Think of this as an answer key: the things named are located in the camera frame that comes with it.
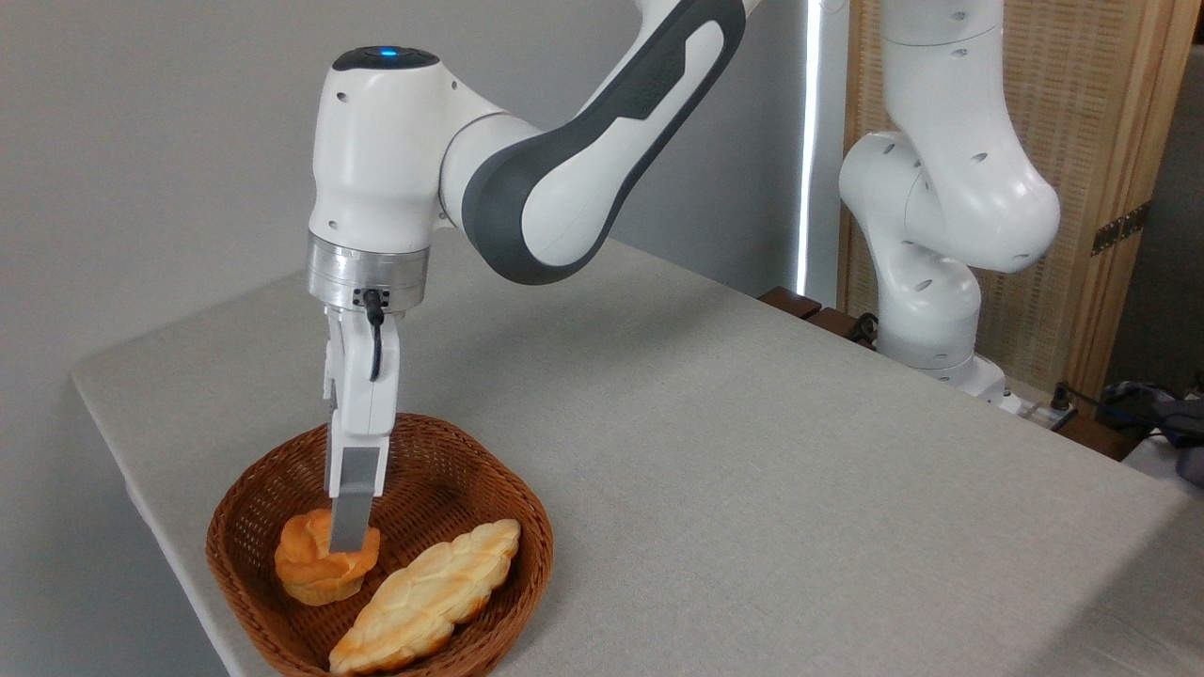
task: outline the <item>gray tablecloth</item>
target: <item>gray tablecloth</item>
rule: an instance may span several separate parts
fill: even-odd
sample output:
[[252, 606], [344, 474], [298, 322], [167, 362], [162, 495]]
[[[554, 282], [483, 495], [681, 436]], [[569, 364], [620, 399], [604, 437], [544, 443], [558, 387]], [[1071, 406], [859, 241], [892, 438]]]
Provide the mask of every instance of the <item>gray tablecloth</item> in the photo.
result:
[[[1204, 512], [1131, 469], [616, 242], [502, 281], [436, 234], [400, 408], [543, 500], [547, 595], [496, 675], [1202, 675]], [[324, 423], [294, 276], [73, 372], [231, 675], [230, 484]]]

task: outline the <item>round bun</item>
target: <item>round bun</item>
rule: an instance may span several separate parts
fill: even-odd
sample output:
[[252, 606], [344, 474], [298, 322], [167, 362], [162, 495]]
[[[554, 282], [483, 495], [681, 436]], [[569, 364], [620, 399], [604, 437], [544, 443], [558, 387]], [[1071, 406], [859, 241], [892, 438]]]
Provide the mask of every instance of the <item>round bun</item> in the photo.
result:
[[364, 575], [376, 566], [380, 530], [368, 528], [364, 549], [330, 552], [330, 511], [312, 510], [284, 523], [276, 548], [276, 575], [284, 591], [309, 606], [346, 600], [360, 591]]

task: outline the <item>brown wicker basket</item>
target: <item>brown wicker basket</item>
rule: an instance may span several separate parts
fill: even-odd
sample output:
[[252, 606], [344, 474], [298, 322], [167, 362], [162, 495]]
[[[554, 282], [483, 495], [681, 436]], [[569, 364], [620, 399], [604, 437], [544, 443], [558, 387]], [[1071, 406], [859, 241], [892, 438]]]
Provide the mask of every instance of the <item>brown wicker basket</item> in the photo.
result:
[[395, 675], [492, 671], [514, 646], [551, 573], [551, 525], [539, 499], [459, 428], [397, 414], [384, 495], [372, 504], [371, 523], [380, 530], [378, 564], [358, 594], [309, 607], [284, 593], [273, 554], [285, 520], [330, 506], [323, 489], [325, 453], [325, 425], [272, 449], [234, 483], [209, 523], [209, 569], [255, 648], [282, 675], [331, 675], [325, 670], [330, 649], [389, 573], [439, 541], [512, 517], [523, 534], [506, 583], [443, 650]]

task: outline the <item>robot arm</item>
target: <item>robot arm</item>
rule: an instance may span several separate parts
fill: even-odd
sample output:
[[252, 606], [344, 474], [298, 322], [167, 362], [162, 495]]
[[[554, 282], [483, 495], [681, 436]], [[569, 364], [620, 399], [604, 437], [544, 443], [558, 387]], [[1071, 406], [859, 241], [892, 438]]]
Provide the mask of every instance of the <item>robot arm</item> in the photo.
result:
[[1003, 95], [1003, 0], [883, 0], [886, 110], [840, 196], [878, 273], [878, 349], [1003, 404], [1003, 373], [974, 355], [981, 293], [970, 266], [1016, 272], [1054, 241], [1054, 189], [1028, 161]]
[[567, 124], [539, 133], [419, 49], [365, 47], [326, 77], [307, 285], [325, 304], [331, 551], [359, 549], [403, 360], [395, 318], [423, 300], [447, 218], [526, 284], [597, 253], [627, 193], [727, 65], [760, 0], [636, 0], [636, 43]]

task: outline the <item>bread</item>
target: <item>bread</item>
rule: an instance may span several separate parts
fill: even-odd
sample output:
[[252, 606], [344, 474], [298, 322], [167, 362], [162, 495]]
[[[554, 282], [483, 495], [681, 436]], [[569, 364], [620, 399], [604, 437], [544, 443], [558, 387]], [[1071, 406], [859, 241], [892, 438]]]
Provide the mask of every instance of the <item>bread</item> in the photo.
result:
[[394, 671], [443, 648], [506, 581], [519, 531], [514, 519], [482, 524], [391, 573], [330, 652], [330, 671]]
[[368, 529], [358, 553], [330, 552], [330, 511], [318, 508], [284, 523], [276, 548], [276, 575], [294, 599], [309, 606], [346, 600], [360, 591], [376, 566], [380, 531]]

